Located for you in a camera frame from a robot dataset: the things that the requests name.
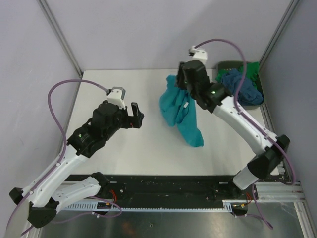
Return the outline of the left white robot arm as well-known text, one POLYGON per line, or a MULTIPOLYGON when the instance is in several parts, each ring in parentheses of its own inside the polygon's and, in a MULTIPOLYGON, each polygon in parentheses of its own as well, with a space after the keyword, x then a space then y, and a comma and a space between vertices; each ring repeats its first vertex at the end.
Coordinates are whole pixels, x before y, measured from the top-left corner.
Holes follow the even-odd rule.
POLYGON ((138 104, 131 103, 133 115, 127 107, 103 101, 85 124, 68 138, 60 155, 32 184, 25 188, 13 188, 9 196, 15 204, 26 201, 28 222, 35 228, 50 223, 63 208, 87 197, 104 198, 109 194, 110 181, 100 172, 65 189, 59 186, 72 171, 103 148, 106 142, 121 128, 140 128, 144 114, 138 104))

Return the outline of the teal t-shirt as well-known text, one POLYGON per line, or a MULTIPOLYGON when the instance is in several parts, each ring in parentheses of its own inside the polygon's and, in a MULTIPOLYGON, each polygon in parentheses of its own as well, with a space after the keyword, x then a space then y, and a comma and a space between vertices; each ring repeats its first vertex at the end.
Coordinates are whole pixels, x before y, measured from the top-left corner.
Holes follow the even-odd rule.
POLYGON ((196 104, 190 94, 176 86, 176 76, 166 78, 166 91, 159 99, 160 112, 171 127, 176 126, 192 147, 204 146, 204 139, 197 126, 196 104))

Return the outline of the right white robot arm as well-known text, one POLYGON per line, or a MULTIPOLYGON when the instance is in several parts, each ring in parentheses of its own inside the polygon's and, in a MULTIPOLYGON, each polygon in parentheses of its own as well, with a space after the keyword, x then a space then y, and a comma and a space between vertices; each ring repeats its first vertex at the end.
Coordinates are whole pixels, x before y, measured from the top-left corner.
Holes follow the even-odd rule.
POLYGON ((250 146, 255 156, 228 183, 229 195, 240 199, 246 189, 268 175, 286 158, 290 140, 267 130, 220 83, 210 82, 199 60, 180 62, 176 86, 186 90, 203 109, 225 121, 250 146))

